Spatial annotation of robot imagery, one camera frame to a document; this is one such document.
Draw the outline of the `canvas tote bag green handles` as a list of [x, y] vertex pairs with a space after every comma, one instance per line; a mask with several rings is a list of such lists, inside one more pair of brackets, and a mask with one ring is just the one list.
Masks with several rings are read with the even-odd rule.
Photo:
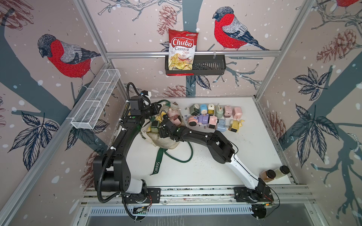
[[[176, 103], [176, 102], [170, 102], [169, 100], [166, 100], [166, 99], [162, 99], [160, 101], [158, 101], [158, 103], [161, 104], [161, 109], [160, 109], [160, 113], [161, 111], [165, 111], [167, 112], [168, 111], [168, 108], [176, 108], [176, 109], [179, 109], [180, 111], [180, 115], [178, 118], [180, 118], [182, 124], [180, 126], [185, 126], [185, 121], [182, 117], [182, 114], [181, 114], [181, 109], [179, 108], [179, 105]], [[157, 151], [157, 155], [156, 155], [156, 160], [155, 160], [155, 164], [154, 164], [154, 168], [153, 168], [153, 171], [152, 171], [152, 175], [156, 175], [159, 173], [160, 171], [160, 166], [161, 166], [161, 163], [162, 163], [162, 159], [163, 159], [163, 156], [166, 155], [168, 156], [169, 158], [171, 158], [172, 160], [174, 161], [177, 161], [179, 163], [188, 163], [192, 157], [193, 157], [193, 148], [191, 147], [190, 150], [191, 150], [191, 154], [190, 154], [190, 157], [189, 159], [187, 160], [180, 160], [172, 155], [170, 155], [167, 151], [169, 149], [175, 149], [178, 145], [179, 145], [179, 142], [178, 141], [174, 141], [170, 138], [161, 138], [159, 133], [152, 133], [150, 131], [150, 126], [152, 124], [153, 121], [156, 120], [156, 117], [158, 116], [152, 116], [150, 117], [150, 119], [147, 119], [146, 120], [146, 124], [142, 126], [142, 129], [140, 131], [140, 135], [143, 139], [145, 139], [146, 141], [148, 141], [149, 143], [151, 143], [153, 146], [155, 147], [158, 147], [158, 151]]]

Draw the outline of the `purple sharpener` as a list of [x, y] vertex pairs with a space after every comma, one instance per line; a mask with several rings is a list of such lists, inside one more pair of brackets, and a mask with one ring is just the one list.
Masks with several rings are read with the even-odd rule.
[[207, 126], [209, 124], [209, 115], [208, 114], [198, 115], [198, 124], [200, 126]]

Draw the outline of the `grey blue sharpener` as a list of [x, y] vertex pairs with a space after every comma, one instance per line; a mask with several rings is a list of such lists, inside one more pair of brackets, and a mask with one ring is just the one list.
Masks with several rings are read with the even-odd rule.
[[225, 132], [227, 130], [226, 120], [225, 119], [218, 119], [216, 130], [220, 132]]

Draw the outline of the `pale green sharpener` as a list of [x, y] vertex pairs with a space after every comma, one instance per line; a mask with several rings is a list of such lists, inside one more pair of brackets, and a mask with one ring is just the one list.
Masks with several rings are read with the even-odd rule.
[[224, 115], [223, 107], [220, 106], [220, 105], [217, 105], [216, 108], [215, 108], [215, 116], [218, 119], [220, 119], [220, 118], [223, 118], [223, 115]]

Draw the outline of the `yellow black square sharpener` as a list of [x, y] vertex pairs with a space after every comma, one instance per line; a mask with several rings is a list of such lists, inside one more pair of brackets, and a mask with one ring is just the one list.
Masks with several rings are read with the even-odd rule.
[[231, 120], [228, 130], [234, 133], [238, 133], [239, 129], [243, 126], [243, 122], [244, 120]]

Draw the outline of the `pink square sharpener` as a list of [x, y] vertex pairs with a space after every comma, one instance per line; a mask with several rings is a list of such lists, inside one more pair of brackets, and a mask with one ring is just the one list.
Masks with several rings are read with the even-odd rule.
[[232, 111], [232, 116], [234, 120], [240, 121], [243, 116], [242, 109], [240, 107], [235, 107]]

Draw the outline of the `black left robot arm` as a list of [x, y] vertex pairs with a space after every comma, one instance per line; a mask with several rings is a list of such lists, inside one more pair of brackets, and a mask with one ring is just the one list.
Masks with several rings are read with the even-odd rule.
[[[136, 96], [130, 96], [130, 87], [135, 89]], [[133, 194], [140, 195], [142, 201], [147, 198], [145, 180], [132, 178], [126, 158], [146, 119], [159, 114], [160, 104], [152, 103], [147, 92], [138, 92], [132, 82], [127, 84], [126, 92], [126, 106], [120, 120], [121, 131], [107, 152], [93, 161], [94, 186], [100, 203]]]

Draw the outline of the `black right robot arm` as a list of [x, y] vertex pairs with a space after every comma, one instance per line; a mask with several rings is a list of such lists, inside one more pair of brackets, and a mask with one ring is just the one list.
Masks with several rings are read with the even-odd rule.
[[221, 132], [200, 132], [186, 126], [176, 126], [169, 117], [164, 116], [160, 123], [159, 134], [161, 138], [207, 147], [216, 162], [227, 165], [241, 179], [245, 189], [236, 193], [237, 201], [251, 204], [274, 201], [270, 187], [241, 162], [237, 156], [238, 150], [233, 149], [233, 143]]

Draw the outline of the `bright yellow sharpener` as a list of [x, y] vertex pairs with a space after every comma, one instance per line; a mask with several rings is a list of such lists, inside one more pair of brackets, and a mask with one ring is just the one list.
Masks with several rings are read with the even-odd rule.
[[164, 120], [164, 116], [167, 115], [167, 112], [165, 112], [164, 110], [161, 111], [161, 113], [156, 117], [156, 120], [158, 122], [162, 122]]

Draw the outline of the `pale pink sharpener in bag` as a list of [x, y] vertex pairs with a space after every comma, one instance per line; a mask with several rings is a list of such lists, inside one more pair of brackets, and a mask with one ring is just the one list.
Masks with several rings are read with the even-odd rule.
[[180, 115], [179, 109], [176, 108], [168, 108], [167, 115], [170, 119], [178, 118]]

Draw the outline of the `red cassava chips bag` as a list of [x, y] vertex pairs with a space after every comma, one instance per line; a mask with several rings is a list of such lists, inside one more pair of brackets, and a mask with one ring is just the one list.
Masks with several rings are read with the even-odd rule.
[[194, 75], [193, 62], [198, 33], [169, 30], [169, 55], [166, 74], [170, 76]]

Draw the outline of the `brown spice jar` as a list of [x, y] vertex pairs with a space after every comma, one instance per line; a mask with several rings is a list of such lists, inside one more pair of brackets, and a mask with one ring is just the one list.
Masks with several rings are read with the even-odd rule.
[[262, 179], [265, 183], [268, 183], [276, 178], [276, 173], [274, 170], [265, 170], [259, 174], [259, 178]]

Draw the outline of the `black wall basket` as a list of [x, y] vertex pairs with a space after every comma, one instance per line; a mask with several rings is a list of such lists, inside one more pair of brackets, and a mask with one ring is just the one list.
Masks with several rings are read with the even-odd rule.
[[165, 59], [165, 72], [168, 76], [224, 75], [226, 71], [225, 55], [196, 55], [192, 70], [169, 70], [168, 56]]

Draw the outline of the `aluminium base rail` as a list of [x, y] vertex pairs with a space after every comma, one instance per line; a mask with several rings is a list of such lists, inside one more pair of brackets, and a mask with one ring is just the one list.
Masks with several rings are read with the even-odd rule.
[[151, 200], [137, 203], [129, 198], [129, 211], [148, 207], [146, 217], [184, 215], [240, 215], [273, 210], [282, 204], [311, 204], [315, 201], [306, 185], [272, 186], [272, 198], [247, 203], [239, 198], [241, 192], [232, 186], [163, 186], [149, 189]]

